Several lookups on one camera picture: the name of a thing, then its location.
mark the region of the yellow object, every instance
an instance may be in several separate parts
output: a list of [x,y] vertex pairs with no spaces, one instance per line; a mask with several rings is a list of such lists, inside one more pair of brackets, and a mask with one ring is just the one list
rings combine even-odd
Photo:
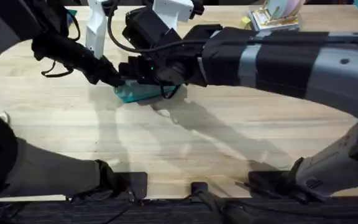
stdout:
[[247,16],[244,16],[241,19],[240,27],[243,29],[251,30],[251,19],[249,19]]

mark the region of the wire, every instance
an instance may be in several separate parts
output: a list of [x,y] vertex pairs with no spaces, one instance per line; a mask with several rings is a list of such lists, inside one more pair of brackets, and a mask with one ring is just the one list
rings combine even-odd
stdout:
[[230,205],[240,205],[244,207],[250,207],[257,210],[265,211],[265,212],[274,212],[279,214],[286,214],[286,215],[296,215],[301,217],[313,217],[313,218],[325,218],[325,219],[335,219],[335,220],[358,220],[358,214],[352,214],[352,215],[325,215],[321,213],[310,213],[310,212],[293,212],[293,211],[286,211],[286,210],[277,210],[274,208],[268,208],[268,207],[261,207],[258,205],[252,205],[246,202],[228,202]]
[[81,38],[80,25],[78,24],[78,21],[77,21],[76,17],[68,9],[66,9],[66,12],[70,15],[71,19],[73,19],[74,25],[75,25],[75,27],[77,29],[77,32],[78,32],[78,36],[76,38],[70,38],[70,39],[74,40],[74,41],[77,41],[77,40],[79,40]]
[[[165,49],[169,49],[172,47],[177,47],[177,46],[183,46],[186,44],[205,44],[207,43],[207,41],[209,41],[210,39],[199,39],[199,40],[182,40],[182,41],[178,41],[178,42],[172,42],[166,45],[161,45],[159,47],[155,47],[155,48],[151,48],[151,49],[133,49],[130,47],[127,47],[123,44],[121,44],[120,42],[118,42],[118,40],[115,38],[114,34],[112,33],[111,30],[111,22],[112,22],[112,17],[114,16],[114,12],[118,7],[120,0],[116,0],[113,4],[113,6],[110,8],[110,12],[108,15],[108,34],[110,36],[110,39],[122,50],[126,50],[128,52],[132,52],[132,53],[151,53],[151,52],[157,52],[160,50],[165,50]],[[305,40],[305,39],[299,39],[299,40],[293,40],[293,39],[288,39],[287,37],[274,37],[274,38],[269,38],[269,39],[264,39],[264,38],[253,38],[253,39],[227,39],[227,40],[221,40],[222,44],[276,44],[276,45],[280,45],[280,44],[291,44],[291,45],[295,45],[295,44],[300,44],[300,45],[310,45],[310,44],[314,44],[314,45],[323,45],[323,44],[358,44],[358,38],[354,38],[354,37],[328,37],[326,40],[323,41],[316,41],[316,40]]]
[[130,204],[129,206],[127,206],[126,208],[124,208],[121,212],[119,212],[117,215],[111,217],[109,220],[107,220],[106,222],[103,222],[102,224],[109,224],[111,222],[113,222],[114,220],[118,219],[119,217],[121,217],[123,214],[125,214],[126,212],[128,212],[132,207],[134,206],[134,204]]
[[110,8],[110,13],[108,16],[108,20],[107,20],[107,30],[108,30],[108,34],[110,36],[110,39],[122,50],[126,50],[128,52],[132,52],[132,53],[151,53],[151,52],[157,52],[160,50],[165,50],[165,49],[169,49],[172,47],[176,47],[176,46],[180,46],[180,45],[185,45],[185,44],[205,44],[209,39],[205,39],[205,40],[182,40],[182,41],[178,41],[178,42],[172,42],[170,44],[166,44],[166,45],[162,45],[159,47],[155,47],[152,49],[132,49],[130,47],[127,47],[123,44],[121,44],[120,42],[118,42],[118,40],[115,38],[114,34],[112,33],[111,30],[111,21],[112,21],[112,17],[114,15],[114,11],[117,9],[119,4],[119,0],[116,0],[116,2],[114,3],[114,5]]

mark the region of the wood grain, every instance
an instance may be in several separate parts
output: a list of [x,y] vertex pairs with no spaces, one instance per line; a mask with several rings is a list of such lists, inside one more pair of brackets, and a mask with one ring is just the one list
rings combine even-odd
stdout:
[[[85,42],[87,7],[78,10]],[[120,34],[125,13],[113,18]],[[187,24],[237,27],[247,6],[206,7]],[[305,6],[304,31],[357,31],[355,6]],[[76,35],[74,27],[70,29]],[[129,55],[107,37],[105,55],[118,65]],[[250,88],[188,86],[172,100],[124,105],[104,84],[90,85],[80,72],[46,79],[30,42],[0,56],[0,110],[12,118],[15,133],[47,150],[79,159],[102,159],[116,171],[146,171],[149,198],[182,198],[192,181],[206,181],[221,196],[248,197],[236,186],[251,170],[289,169],[299,157],[312,156],[341,137],[355,118],[334,109]],[[358,195],[358,190],[342,193]]]

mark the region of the wooden table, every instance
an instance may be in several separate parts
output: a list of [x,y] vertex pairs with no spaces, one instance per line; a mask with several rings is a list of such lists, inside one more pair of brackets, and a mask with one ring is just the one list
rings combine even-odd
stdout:
[[[84,43],[90,10],[73,9]],[[121,31],[132,9],[120,7],[112,23],[125,44]],[[178,30],[183,35],[195,24],[237,27],[246,9],[207,7]],[[301,15],[304,31],[358,30],[355,6],[305,6]],[[70,31],[76,35],[74,26]],[[107,36],[104,49],[115,65],[129,56]],[[11,115],[17,136],[71,157],[102,159],[115,171],[145,171],[149,198],[182,198],[193,181],[207,182],[220,196],[248,197],[235,183],[245,181],[249,171],[290,169],[357,122],[316,103],[250,88],[188,86],[172,100],[125,105],[110,86],[90,85],[80,72],[41,76],[51,65],[33,58],[29,41],[0,56],[0,110]],[[358,195],[358,189],[341,195]]]

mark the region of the white bracket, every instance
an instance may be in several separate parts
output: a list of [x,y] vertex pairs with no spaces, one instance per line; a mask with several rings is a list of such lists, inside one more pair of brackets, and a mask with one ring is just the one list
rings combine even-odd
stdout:
[[187,22],[193,12],[191,0],[154,0],[153,10],[169,27],[177,29],[178,21]]
[[100,59],[103,56],[104,38],[106,36],[107,19],[102,3],[108,0],[88,0],[92,10],[86,25],[85,47],[93,51],[93,55]]

